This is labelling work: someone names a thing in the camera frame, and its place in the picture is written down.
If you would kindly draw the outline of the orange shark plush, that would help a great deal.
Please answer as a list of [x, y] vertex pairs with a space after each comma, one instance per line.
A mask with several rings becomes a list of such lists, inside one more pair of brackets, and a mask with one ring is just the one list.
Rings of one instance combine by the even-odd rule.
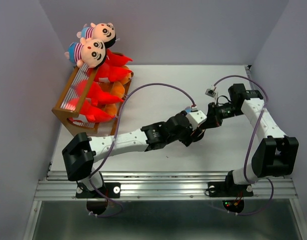
[[107, 92], [113, 96], [119, 97], [120, 99], [123, 99], [126, 97], [126, 89], [119, 81], [110, 82], [110, 83], [102, 83], [101, 89], [104, 92]]
[[134, 72], [131, 71], [126, 65], [122, 66], [122, 68], [129, 71], [121, 80], [119, 80], [122, 85], [125, 85], [131, 81], [132, 77], [134, 76]]
[[112, 116], [112, 119], [115, 120], [118, 117], [119, 106], [120, 104], [117, 103], [107, 104], [104, 107], [104, 112]]

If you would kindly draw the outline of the red shark plush back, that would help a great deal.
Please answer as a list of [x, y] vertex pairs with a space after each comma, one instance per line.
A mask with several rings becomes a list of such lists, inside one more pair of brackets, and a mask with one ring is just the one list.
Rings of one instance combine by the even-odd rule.
[[109, 115], [98, 107], [91, 105], [88, 100], [83, 102], [78, 117], [69, 117], [73, 123], [104, 123], [115, 118], [115, 115]]

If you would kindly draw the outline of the red shark plush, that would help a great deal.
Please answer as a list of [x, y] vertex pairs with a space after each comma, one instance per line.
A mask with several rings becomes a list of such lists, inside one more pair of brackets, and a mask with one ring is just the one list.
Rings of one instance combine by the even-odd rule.
[[112, 52], [109, 48], [106, 49], [105, 63], [114, 67], [122, 67], [127, 63], [132, 62], [133, 59], [118, 52]]
[[89, 77], [95, 70], [94, 81], [100, 83], [119, 82], [131, 77], [132, 71], [128, 67], [112, 66], [104, 63], [97, 68], [89, 68], [86, 72]]
[[115, 115], [109, 115], [98, 107], [91, 105], [88, 100], [83, 102], [78, 117], [69, 117], [73, 123], [104, 123], [115, 118]]
[[[83, 93], [86, 88], [88, 80], [83, 80], [78, 85], [76, 85], [75, 90], [79, 96]], [[71, 100], [72, 104], [77, 105], [79, 101], [78, 98]], [[107, 104], [116, 104], [122, 103], [124, 100], [118, 96], [112, 95], [109, 92], [105, 92], [96, 82], [92, 82], [91, 87], [89, 88], [84, 103], [97, 107], [98, 105], [107, 105]]]

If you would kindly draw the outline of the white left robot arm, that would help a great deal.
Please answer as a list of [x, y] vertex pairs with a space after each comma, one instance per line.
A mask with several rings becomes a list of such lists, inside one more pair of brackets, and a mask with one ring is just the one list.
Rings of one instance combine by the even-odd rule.
[[62, 150], [62, 157], [70, 182], [82, 183], [93, 197], [105, 191], [102, 174], [93, 165], [108, 157], [163, 149], [179, 141], [189, 146], [195, 141], [194, 131], [206, 121], [201, 111], [182, 111], [167, 121], [156, 122], [137, 130], [111, 136], [88, 136], [78, 133]]

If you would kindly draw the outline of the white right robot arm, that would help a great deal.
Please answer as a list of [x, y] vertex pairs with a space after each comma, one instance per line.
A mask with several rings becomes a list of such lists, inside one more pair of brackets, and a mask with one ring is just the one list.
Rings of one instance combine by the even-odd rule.
[[210, 195], [235, 196], [246, 193], [251, 184], [265, 177], [284, 177], [294, 170], [299, 142], [296, 137], [282, 131], [271, 114], [259, 90], [247, 90], [242, 83], [233, 84], [229, 89], [229, 101], [224, 104], [208, 104], [206, 127], [216, 128], [224, 119], [244, 115], [253, 127], [252, 137], [259, 145], [244, 166], [228, 172], [222, 182], [208, 183]]

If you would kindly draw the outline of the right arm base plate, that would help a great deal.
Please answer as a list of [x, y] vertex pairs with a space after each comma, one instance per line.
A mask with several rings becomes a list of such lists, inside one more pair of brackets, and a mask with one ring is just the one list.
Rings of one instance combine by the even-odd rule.
[[236, 198], [236, 197], [253, 197], [254, 193], [251, 185], [227, 186], [224, 181], [210, 181], [207, 183], [207, 189], [204, 194], [211, 198]]

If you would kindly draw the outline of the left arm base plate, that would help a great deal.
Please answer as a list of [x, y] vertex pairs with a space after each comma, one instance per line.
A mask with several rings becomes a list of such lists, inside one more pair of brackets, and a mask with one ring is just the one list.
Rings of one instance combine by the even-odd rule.
[[[104, 186], [98, 189], [103, 195], [111, 198], [118, 199], [121, 195], [121, 183], [120, 182], [106, 182]], [[78, 183], [76, 188], [75, 197], [77, 199], [92, 199], [103, 198], [94, 189], [88, 190], [81, 182]]]

